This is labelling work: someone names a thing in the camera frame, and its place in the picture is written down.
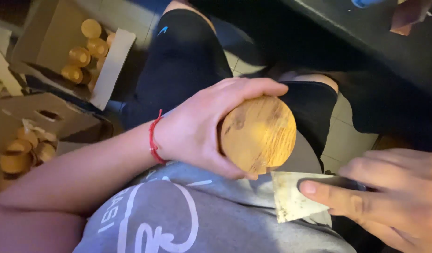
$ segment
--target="red string bracelet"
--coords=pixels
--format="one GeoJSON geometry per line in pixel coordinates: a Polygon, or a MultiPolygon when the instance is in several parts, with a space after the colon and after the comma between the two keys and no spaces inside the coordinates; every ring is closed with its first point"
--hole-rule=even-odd
{"type": "Polygon", "coordinates": [[[158,153],[157,153],[158,147],[153,142],[153,129],[155,128],[155,126],[157,125],[157,123],[160,121],[160,119],[163,118],[163,116],[161,116],[162,112],[163,112],[163,110],[160,109],[160,114],[158,115],[158,118],[156,120],[154,120],[152,122],[152,124],[150,124],[150,128],[149,128],[149,143],[150,143],[150,153],[152,154],[153,158],[155,158],[155,160],[157,160],[157,162],[159,162],[160,164],[166,164],[166,160],[164,160],[163,158],[161,158],[158,155],[158,153]]]}

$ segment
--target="nike logo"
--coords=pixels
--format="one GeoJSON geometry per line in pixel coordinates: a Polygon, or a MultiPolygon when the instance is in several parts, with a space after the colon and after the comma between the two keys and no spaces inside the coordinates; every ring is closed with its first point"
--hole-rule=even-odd
{"type": "Polygon", "coordinates": [[[161,31],[158,33],[158,35],[160,35],[160,33],[162,33],[162,32],[163,32],[163,33],[166,33],[166,30],[167,30],[167,26],[163,27],[163,29],[161,29],[161,31]]]}

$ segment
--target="thigh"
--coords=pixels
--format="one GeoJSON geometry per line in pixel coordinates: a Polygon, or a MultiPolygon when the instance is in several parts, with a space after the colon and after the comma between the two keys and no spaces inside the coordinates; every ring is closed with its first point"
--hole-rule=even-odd
{"type": "Polygon", "coordinates": [[[305,137],[320,159],[324,151],[330,118],[338,95],[330,86],[320,82],[281,82],[289,91],[280,97],[291,109],[297,130],[305,137]]]}
{"type": "Polygon", "coordinates": [[[165,13],[154,33],[135,94],[122,109],[125,129],[166,113],[201,89],[233,77],[212,28],[186,9],[165,13]]]}

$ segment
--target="left hand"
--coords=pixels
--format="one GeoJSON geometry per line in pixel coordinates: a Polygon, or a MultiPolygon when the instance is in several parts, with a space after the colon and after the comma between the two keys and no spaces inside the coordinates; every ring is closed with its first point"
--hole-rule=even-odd
{"type": "Polygon", "coordinates": [[[406,253],[432,252],[432,153],[410,149],[367,151],[339,175],[377,192],[304,181],[300,191],[344,215],[387,245],[406,253]]]}
{"type": "Polygon", "coordinates": [[[165,160],[177,160],[230,179],[256,180],[219,153],[218,123],[243,101],[261,95],[280,96],[288,86],[269,78],[227,78],[183,102],[155,127],[157,150],[165,160]]]}

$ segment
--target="cardboard box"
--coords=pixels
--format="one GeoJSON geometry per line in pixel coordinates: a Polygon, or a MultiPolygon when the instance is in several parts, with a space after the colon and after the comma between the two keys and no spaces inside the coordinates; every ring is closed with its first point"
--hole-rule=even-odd
{"type": "Polygon", "coordinates": [[[93,143],[100,140],[101,121],[50,93],[0,100],[0,153],[22,127],[22,119],[60,141],[93,143]]]}
{"type": "Polygon", "coordinates": [[[63,92],[89,101],[104,110],[110,99],[122,66],[136,38],[134,33],[118,29],[93,94],[61,76],[69,50],[86,48],[87,38],[81,24],[89,14],[70,0],[43,0],[18,39],[10,68],[32,75],[63,92]]]}

